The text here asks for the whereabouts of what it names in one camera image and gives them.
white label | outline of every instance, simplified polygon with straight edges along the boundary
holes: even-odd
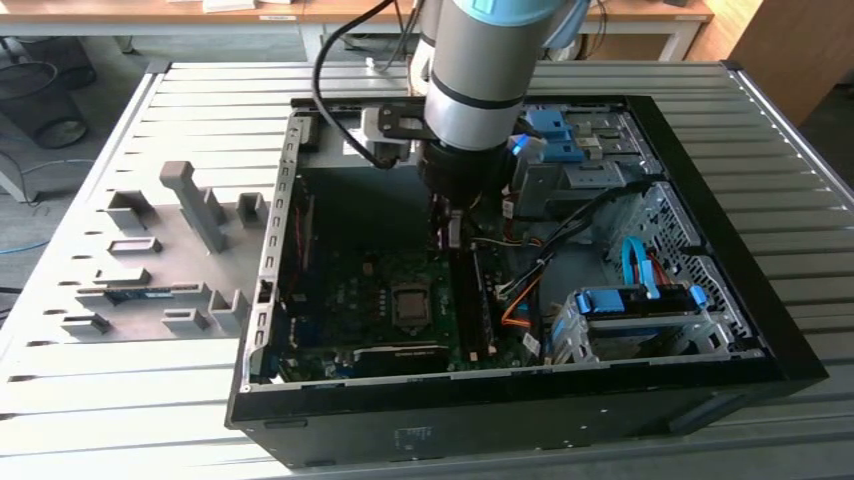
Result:
[[[525,334],[525,338],[522,339],[522,345],[529,349],[529,352],[534,354],[535,357],[539,356],[539,341],[534,338],[530,333]]]
[[[513,211],[515,210],[515,204],[510,200],[502,202],[502,215],[507,220],[513,220]]]
[[[353,138],[357,139],[357,142],[359,142],[362,145],[365,145],[365,141],[367,140],[367,137],[365,136],[365,132],[362,131],[362,129],[361,128],[349,128],[347,131],[353,135]],[[359,155],[359,152],[357,152],[357,149],[350,146],[347,141],[345,141],[343,153],[345,153],[345,155]]]
[[[268,20],[271,22],[295,22],[295,15],[260,15],[259,20]]]

black trash can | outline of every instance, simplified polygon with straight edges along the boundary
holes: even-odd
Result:
[[[76,143],[87,125],[56,67],[34,62],[0,68],[0,113],[42,148]]]
[[[68,90],[90,85],[98,74],[76,37],[15,37],[34,62],[50,63]]]

paper on desk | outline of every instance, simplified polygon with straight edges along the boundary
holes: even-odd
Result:
[[[202,11],[204,13],[254,9],[255,0],[202,0]]]

cable on floor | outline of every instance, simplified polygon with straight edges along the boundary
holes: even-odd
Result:
[[[27,250],[35,250],[36,248],[44,247],[48,243],[51,243],[51,241],[46,240],[44,242],[39,242],[32,245],[27,245],[24,247],[15,247],[7,250],[0,250],[0,255],[8,255],[11,253],[20,253],[20,252],[26,252]]]

metal slatted surface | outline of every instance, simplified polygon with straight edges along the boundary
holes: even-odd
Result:
[[[136,99],[146,108],[131,107],[127,132],[120,129],[115,140],[122,151],[99,160],[98,178],[84,186],[74,209],[91,208],[88,199],[107,189],[140,184],[151,188],[152,203],[174,204],[171,192],[156,186],[167,160],[191,161],[196,183],[212,187],[223,202],[243,191],[262,191],[271,198],[289,102],[310,95],[310,73],[301,64],[174,65]],[[327,67],[325,78],[329,96],[406,94],[399,68],[381,75],[341,64]],[[749,80],[717,65],[549,65],[538,70],[533,93],[654,96],[832,378],[686,438],[373,465],[358,471],[329,468],[313,474],[459,477],[461,472],[514,466],[537,468],[541,478],[661,478],[686,471],[691,478],[854,474],[849,192]],[[87,228],[64,221],[55,238],[79,236]],[[43,264],[52,253],[54,245]],[[40,265],[28,290],[55,282],[48,267]],[[38,293],[26,295],[35,298]],[[38,320],[40,311],[36,306],[31,310],[19,308],[14,315]],[[58,465],[90,476],[123,477],[135,469],[148,478],[289,474],[259,447],[222,427],[234,339],[27,347],[28,341],[55,339],[38,322],[34,327],[32,319],[30,324],[0,364],[3,374],[18,380],[0,390],[0,414],[11,414],[0,421],[0,471],[15,472],[8,478],[44,478]]]

